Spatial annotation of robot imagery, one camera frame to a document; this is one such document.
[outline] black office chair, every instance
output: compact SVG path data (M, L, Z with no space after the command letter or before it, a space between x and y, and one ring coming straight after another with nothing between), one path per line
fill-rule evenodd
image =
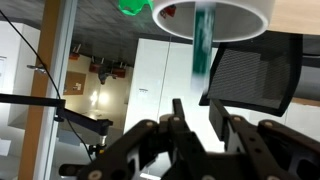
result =
M250 40L221 43L210 87L200 100L282 116L297 87L302 35L267 31Z

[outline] black cable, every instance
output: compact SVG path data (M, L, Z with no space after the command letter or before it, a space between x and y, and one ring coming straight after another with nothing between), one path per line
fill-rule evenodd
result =
M0 13L1 15L6 19L6 21L11 25L11 27L19 34L19 36L24 40L25 43L27 43L27 45L30 47L30 49L33 51L33 53L37 56L37 59L40 61L41 65L43 66L44 70L46 71L55 91L57 92L57 96L58 96L58 99L61 99L61 96L60 96L60 93L59 93L59 90L55 84L55 82L53 81L52 79L52 76L50 75L47 67L45 66L45 64L43 63L41 57L39 56L39 54L37 53L37 51L31 46L31 44L28 42L28 40L17 30L17 28L12 24L12 22L9 20L9 18L2 12L2 10L0 9ZM87 154L89 156L89 159L90 161L92 161L92 158L90 156L90 153L89 153L89 149L86 145L86 143L83 141L83 139L77 134L77 132L74 130L74 128L72 127L72 124L70 122L70 120L66 117L66 114L64 114L65 116L65 119L67 120L71 130L73 131L73 133L79 138L79 140L81 141L81 143L84 145L84 147L86 148L86 151L87 151Z

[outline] green object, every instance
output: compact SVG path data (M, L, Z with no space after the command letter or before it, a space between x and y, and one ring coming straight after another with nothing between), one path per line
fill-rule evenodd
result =
M120 10L129 16L137 15L146 4L150 6L151 10L153 9L152 0L119 0Z
M212 55L212 38L214 27L215 4L197 2L195 5L192 86L209 86L209 72Z

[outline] wooden desk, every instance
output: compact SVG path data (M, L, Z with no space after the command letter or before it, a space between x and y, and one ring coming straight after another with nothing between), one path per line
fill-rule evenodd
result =
M320 35L320 0L276 0L269 30Z

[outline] white cup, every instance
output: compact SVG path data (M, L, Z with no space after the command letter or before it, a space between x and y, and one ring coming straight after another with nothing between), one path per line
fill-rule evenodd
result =
M195 2L216 3L214 42L250 39L267 30L274 0L154 0L152 17L163 30L175 36L193 39ZM173 17L160 14L176 6Z

